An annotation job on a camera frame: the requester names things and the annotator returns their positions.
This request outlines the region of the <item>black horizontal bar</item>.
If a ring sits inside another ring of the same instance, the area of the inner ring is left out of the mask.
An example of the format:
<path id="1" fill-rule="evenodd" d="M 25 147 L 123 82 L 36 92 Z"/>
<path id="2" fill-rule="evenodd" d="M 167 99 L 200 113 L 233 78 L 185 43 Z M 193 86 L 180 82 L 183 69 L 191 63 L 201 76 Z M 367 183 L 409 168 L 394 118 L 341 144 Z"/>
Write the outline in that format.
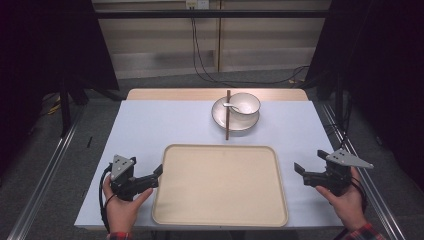
<path id="1" fill-rule="evenodd" d="M 325 18 L 328 10 L 96 10 L 99 19 L 141 18 Z"/>

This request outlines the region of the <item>white round plate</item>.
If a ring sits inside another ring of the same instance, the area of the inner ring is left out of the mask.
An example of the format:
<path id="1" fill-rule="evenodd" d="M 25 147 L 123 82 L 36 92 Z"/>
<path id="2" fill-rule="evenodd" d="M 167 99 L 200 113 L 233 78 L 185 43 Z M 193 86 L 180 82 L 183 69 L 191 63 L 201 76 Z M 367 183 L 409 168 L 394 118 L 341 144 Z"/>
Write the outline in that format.
<path id="1" fill-rule="evenodd" d="M 223 104 L 226 98 L 217 100 L 212 107 L 211 113 L 213 120 L 223 129 L 226 128 L 226 122 L 229 122 L 230 131 L 243 131 L 253 127 L 259 120 L 260 113 L 256 112 L 250 116 L 242 116 L 235 111 L 227 111 Z"/>

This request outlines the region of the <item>brown wooden chopsticks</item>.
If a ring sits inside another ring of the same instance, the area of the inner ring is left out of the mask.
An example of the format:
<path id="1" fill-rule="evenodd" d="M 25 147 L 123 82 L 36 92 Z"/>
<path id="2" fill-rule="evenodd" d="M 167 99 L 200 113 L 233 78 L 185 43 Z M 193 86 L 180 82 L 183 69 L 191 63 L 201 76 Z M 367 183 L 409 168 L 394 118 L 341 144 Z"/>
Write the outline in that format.
<path id="1" fill-rule="evenodd" d="M 230 103 L 231 90 L 226 91 L 226 101 L 224 102 L 224 107 L 226 109 L 226 129 L 225 129 L 225 140 L 229 140 L 230 132 L 230 110 L 228 104 Z"/>

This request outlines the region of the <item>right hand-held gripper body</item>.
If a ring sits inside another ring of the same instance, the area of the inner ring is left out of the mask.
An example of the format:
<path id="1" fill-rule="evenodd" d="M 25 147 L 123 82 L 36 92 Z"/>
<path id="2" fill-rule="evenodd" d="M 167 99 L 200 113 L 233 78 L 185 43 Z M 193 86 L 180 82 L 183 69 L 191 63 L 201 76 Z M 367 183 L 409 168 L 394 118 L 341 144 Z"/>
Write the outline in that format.
<path id="1" fill-rule="evenodd" d="M 373 169 L 374 165 L 349 153 L 338 149 L 333 153 L 318 150 L 317 156 L 326 162 L 324 172 L 308 172 L 302 169 L 303 183 L 306 186 L 322 186 L 329 189 L 334 195 L 341 196 L 351 185 L 351 168 Z"/>

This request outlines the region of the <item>white ceramic bowl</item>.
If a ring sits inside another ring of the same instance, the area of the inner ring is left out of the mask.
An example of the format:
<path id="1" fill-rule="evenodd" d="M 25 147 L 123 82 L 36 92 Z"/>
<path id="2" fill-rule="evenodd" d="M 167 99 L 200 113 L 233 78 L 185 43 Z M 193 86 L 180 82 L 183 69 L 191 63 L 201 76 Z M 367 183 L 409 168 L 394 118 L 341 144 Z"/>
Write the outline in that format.
<path id="1" fill-rule="evenodd" d="M 236 93 L 231 96 L 230 103 L 237 106 L 241 113 L 230 108 L 230 113 L 237 120 L 250 120 L 259 113 L 261 102 L 250 93 Z"/>

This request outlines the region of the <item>black metal stand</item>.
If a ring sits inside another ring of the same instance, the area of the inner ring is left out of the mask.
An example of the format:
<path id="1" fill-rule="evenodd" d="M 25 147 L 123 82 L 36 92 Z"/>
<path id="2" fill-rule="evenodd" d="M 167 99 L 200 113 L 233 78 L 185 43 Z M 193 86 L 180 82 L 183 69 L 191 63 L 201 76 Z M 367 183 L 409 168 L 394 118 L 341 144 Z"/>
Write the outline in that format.
<path id="1" fill-rule="evenodd" d="M 340 73 L 337 74 L 335 91 L 335 118 L 337 129 L 341 134 L 341 138 L 343 138 L 343 77 Z"/>
<path id="2" fill-rule="evenodd" d="M 62 133 L 61 136 L 65 137 L 71 127 L 71 113 L 69 107 L 69 94 L 66 86 L 66 78 L 63 77 L 60 81 L 60 106 L 62 116 Z"/>

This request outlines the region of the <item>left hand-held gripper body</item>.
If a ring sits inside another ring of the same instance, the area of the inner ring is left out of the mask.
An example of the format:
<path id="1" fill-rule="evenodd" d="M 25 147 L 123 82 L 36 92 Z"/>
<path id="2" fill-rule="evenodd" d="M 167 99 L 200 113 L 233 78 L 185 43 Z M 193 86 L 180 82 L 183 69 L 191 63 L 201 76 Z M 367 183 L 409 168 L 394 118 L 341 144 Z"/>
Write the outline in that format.
<path id="1" fill-rule="evenodd" d="M 136 178 L 134 176 L 134 166 L 136 158 L 126 158 L 115 155 L 111 169 L 111 189 L 113 193 L 124 201 L 132 201 L 134 196 L 141 194 L 149 188 L 159 186 L 159 177 L 155 178 L 153 173 L 147 176 Z"/>

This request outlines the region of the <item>light blue table mat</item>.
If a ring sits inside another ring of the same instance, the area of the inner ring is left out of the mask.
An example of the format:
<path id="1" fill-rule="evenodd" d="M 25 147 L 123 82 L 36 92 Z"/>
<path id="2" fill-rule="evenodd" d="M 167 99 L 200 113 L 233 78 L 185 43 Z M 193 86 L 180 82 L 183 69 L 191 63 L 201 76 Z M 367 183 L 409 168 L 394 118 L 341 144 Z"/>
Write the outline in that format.
<path id="1" fill-rule="evenodd" d="M 103 173 L 115 155 L 135 157 L 134 173 L 148 175 L 170 145 L 267 146 L 276 153 L 285 194 L 288 222 L 282 227 L 221 227 L 166 225 L 153 219 L 157 189 L 141 206 L 135 226 L 149 230 L 259 230 L 318 228 L 340 225 L 332 206 L 294 171 L 297 163 L 322 172 L 318 150 L 333 150 L 310 101 L 264 101 L 258 122 L 244 131 L 229 132 L 212 118 L 211 101 L 126 100 L 122 102 L 96 172 Z"/>

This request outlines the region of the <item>beige plastic tray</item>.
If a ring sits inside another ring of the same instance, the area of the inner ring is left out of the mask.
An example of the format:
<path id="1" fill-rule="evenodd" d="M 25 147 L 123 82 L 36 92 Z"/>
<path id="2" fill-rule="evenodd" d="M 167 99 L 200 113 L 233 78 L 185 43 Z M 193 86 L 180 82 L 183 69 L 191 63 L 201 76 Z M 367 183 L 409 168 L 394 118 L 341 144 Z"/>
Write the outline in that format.
<path id="1" fill-rule="evenodd" d="M 168 146 L 153 219 L 166 225 L 284 226 L 288 210 L 276 153 L 267 146 Z"/>

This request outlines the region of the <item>person's left hand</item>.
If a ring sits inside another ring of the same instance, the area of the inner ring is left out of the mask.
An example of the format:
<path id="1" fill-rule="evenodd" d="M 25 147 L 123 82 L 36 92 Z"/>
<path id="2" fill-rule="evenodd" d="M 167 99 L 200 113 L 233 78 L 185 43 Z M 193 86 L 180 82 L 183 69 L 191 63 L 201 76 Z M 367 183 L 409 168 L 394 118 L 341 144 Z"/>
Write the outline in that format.
<path id="1" fill-rule="evenodd" d="M 107 176 L 102 186 L 107 200 L 106 215 L 109 230 L 111 233 L 131 233 L 137 220 L 139 208 L 153 193 L 153 189 L 145 190 L 133 201 L 124 201 L 113 194 L 110 182 L 110 176 Z"/>

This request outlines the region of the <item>white wall socket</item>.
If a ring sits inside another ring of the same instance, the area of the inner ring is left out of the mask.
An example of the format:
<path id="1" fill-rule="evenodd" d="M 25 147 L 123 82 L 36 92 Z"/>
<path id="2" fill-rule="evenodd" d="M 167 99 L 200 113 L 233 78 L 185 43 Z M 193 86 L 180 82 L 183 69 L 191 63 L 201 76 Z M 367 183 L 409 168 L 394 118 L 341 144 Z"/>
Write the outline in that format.
<path id="1" fill-rule="evenodd" d="M 209 0 L 185 0 L 186 8 L 189 10 L 208 10 Z"/>

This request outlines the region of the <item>metal floor rail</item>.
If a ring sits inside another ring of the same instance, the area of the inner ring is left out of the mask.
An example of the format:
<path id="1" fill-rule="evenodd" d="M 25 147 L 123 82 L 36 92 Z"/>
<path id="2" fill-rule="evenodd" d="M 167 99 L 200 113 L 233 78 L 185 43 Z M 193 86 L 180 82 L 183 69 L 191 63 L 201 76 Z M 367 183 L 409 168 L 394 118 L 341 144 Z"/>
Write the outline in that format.
<path id="1" fill-rule="evenodd" d="M 69 129 L 66 131 L 65 135 L 60 138 L 56 149 L 48 162 L 48 165 L 41 175 L 41 178 L 39 179 L 35 190 L 31 194 L 27 204 L 17 218 L 17 221 L 14 224 L 14 227 L 12 228 L 9 236 L 7 237 L 7 240 L 26 239 L 35 217 L 41 208 L 45 195 L 52 183 L 54 175 L 56 174 L 64 156 L 66 155 L 67 149 L 73 139 L 85 109 L 85 106 L 78 107 L 76 113 L 71 118 Z"/>
<path id="2" fill-rule="evenodd" d="M 329 104 L 324 104 L 322 110 L 330 123 L 330 126 L 335 132 L 335 136 L 341 144 L 341 147 L 349 153 L 356 155 L 357 151 L 352 144 L 346 133 L 337 126 L 336 114 Z M 369 171 L 366 169 L 359 169 L 359 174 L 362 178 L 363 187 L 367 193 L 369 203 L 374 208 L 375 213 L 378 215 L 382 226 L 384 227 L 389 240 L 406 240 L 400 226 L 398 225 L 395 216 L 383 198 L 383 195 L 377 188 L 377 185 L 371 178 Z"/>

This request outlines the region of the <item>dark curtain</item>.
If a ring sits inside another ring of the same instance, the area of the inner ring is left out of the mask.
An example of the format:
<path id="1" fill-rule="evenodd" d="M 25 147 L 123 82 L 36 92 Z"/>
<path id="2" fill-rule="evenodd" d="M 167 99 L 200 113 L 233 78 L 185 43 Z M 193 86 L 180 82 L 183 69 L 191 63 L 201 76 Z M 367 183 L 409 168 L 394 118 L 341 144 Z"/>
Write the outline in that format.
<path id="1" fill-rule="evenodd" d="M 0 176 L 62 88 L 119 88 L 92 0 L 0 0 Z"/>
<path id="2" fill-rule="evenodd" d="M 331 0 L 305 85 L 338 83 L 424 191 L 424 0 Z"/>

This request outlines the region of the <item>person's right hand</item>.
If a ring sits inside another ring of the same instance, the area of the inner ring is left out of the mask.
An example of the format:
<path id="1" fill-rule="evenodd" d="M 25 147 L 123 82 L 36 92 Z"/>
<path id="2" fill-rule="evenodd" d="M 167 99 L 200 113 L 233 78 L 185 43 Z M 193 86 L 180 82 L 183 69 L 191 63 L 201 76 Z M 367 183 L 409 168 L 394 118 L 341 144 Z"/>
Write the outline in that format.
<path id="1" fill-rule="evenodd" d="M 333 206 L 336 215 L 350 232 L 367 224 L 362 208 L 362 195 L 356 185 L 357 183 L 351 184 L 341 196 L 335 196 L 325 187 L 316 187 L 316 190 Z"/>

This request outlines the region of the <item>wooden table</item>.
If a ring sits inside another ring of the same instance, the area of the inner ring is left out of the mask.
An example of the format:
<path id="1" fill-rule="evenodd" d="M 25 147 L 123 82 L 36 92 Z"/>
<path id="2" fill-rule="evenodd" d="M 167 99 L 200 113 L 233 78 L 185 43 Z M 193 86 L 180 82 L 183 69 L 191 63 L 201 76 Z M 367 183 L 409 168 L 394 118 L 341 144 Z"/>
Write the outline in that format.
<path id="1" fill-rule="evenodd" d="M 230 91 L 250 93 L 260 101 L 308 101 L 301 89 L 284 88 L 135 88 L 129 91 L 128 100 L 212 101 Z"/>

